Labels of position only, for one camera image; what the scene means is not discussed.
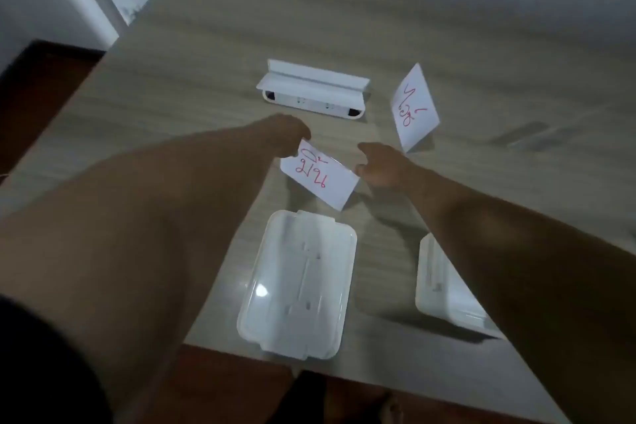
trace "plastic container lid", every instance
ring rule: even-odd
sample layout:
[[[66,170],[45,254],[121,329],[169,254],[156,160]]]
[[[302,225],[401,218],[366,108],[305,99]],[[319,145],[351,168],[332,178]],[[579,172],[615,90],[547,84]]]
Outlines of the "plastic container lid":
[[[340,348],[357,235],[307,211],[267,222],[237,329],[268,352],[305,360]]]
[[[431,234],[420,242],[415,306],[459,327],[505,339]]]

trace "wooden table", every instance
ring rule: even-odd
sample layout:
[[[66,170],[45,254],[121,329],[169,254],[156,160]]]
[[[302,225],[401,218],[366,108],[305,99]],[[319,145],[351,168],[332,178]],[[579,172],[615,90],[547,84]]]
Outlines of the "wooden table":
[[[365,117],[346,121],[267,104],[254,86],[268,58],[369,77]],[[0,210],[117,152],[276,111],[301,117],[312,144],[353,167],[364,160],[359,141],[398,145],[388,103],[415,62],[441,126],[429,141],[434,150],[411,155],[414,161],[632,248],[636,65],[509,27],[467,23],[426,0],[150,0],[5,181]],[[306,368],[565,421],[509,343],[482,341],[417,313],[425,227],[402,197],[371,195],[364,184],[338,213],[273,166],[188,343],[290,362],[236,330],[266,221],[282,208],[333,216],[358,234],[340,351],[329,361],[308,360]]]

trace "floor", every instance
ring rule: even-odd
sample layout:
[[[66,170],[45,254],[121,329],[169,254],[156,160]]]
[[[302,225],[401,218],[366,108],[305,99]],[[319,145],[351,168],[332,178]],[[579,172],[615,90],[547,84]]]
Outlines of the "floor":
[[[0,182],[102,55],[100,51],[35,42],[0,76]],[[142,422],[264,423],[293,380],[290,369],[282,365],[183,345]],[[336,423],[359,414],[386,391],[328,378],[325,421]],[[405,423],[529,423],[403,392],[396,395]]]

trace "paper card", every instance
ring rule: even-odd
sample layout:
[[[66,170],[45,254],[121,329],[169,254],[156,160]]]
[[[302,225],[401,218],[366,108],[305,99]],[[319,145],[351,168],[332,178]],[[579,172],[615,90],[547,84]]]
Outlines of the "paper card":
[[[360,179],[304,139],[298,156],[281,159],[281,171],[338,211],[342,211]]]
[[[391,111],[405,152],[413,148],[440,123],[419,64],[416,64],[400,83],[391,100]]]

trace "handwriting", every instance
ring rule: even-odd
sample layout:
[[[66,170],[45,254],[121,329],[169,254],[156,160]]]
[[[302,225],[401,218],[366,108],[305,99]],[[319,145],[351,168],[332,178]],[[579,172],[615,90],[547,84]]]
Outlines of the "handwriting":
[[[325,187],[325,181],[327,180],[327,176],[325,175],[324,178],[322,179],[322,181],[319,181],[318,178],[320,178],[321,175],[321,171],[318,168],[314,168],[314,163],[325,163],[325,164],[329,164],[329,161],[325,161],[323,160],[320,156],[316,157],[316,155],[309,151],[309,149],[306,148],[302,148],[300,150],[300,152],[309,160],[313,161],[312,165],[309,167],[309,169],[307,171],[305,171],[305,165],[306,165],[306,160],[305,158],[301,158],[300,159],[300,163],[302,163],[303,166],[300,166],[298,168],[296,168],[296,172],[297,173],[304,173],[307,177],[309,177],[309,172],[312,171],[312,169],[314,170],[314,173],[318,173],[314,179],[314,183],[316,183],[317,185],[320,185],[322,188]]]
[[[406,103],[406,100],[409,99],[411,96],[413,96],[415,94],[415,87],[413,89],[409,89],[408,88],[408,83],[406,83],[406,86],[404,87],[404,94],[408,94],[408,96],[404,99],[402,99],[402,102],[399,104],[399,106],[397,107],[399,110],[399,115],[400,117],[403,117],[404,119],[402,120],[402,124],[404,124],[405,126],[408,126],[411,121],[415,120],[415,117],[413,117],[411,115],[411,107],[408,104],[404,104]],[[426,108],[424,109],[416,109],[415,111],[413,111],[413,114],[416,114],[418,111],[426,111]]]

